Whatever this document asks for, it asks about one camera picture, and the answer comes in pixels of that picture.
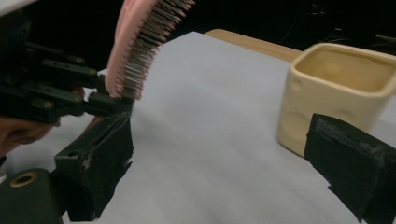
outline dark background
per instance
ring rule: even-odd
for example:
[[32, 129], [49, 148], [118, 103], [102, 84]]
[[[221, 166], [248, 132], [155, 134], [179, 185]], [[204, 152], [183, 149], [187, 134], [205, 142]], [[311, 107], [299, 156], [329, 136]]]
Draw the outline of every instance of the dark background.
[[[196, 0], [170, 39], [224, 29], [294, 49], [319, 42], [396, 55], [394, 0]], [[106, 67], [121, 0], [41, 0], [24, 9], [30, 41]]]

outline brush bristles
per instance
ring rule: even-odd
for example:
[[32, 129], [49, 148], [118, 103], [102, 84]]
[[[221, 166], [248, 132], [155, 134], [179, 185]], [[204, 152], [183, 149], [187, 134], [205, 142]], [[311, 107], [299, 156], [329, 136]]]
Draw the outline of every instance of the brush bristles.
[[193, 0], [159, 0], [152, 8], [128, 53], [122, 85], [118, 89], [122, 96], [141, 98], [143, 83], [158, 47], [166, 42], [170, 32], [194, 4]]

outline white tabletop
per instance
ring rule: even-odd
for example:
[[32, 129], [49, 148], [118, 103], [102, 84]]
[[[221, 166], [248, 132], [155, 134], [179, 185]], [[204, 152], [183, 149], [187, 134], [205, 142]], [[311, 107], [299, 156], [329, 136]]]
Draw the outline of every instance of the white tabletop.
[[[134, 163], [95, 223], [359, 223], [308, 161], [276, 141], [288, 66], [196, 33], [165, 44], [134, 104]], [[391, 100], [373, 130], [392, 146], [394, 114]], [[9, 171], [53, 169], [89, 121], [64, 118], [11, 153]]]
[[0, 1], [0, 16], [4, 16], [9, 12], [25, 7], [36, 0], [1, 0]]

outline hairbrush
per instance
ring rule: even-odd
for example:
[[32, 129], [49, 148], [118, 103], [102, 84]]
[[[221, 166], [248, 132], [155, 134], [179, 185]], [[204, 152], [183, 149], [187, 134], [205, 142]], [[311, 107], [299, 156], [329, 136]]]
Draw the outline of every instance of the hairbrush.
[[140, 99], [159, 46], [194, 5], [193, 0], [125, 0], [107, 64], [112, 97]]

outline ceramic container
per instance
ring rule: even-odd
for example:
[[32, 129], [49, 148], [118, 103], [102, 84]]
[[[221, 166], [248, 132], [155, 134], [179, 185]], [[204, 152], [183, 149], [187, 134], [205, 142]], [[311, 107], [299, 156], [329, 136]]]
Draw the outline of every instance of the ceramic container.
[[337, 44], [316, 44], [290, 65], [277, 138], [303, 156], [313, 113], [369, 132], [396, 91], [396, 57]]

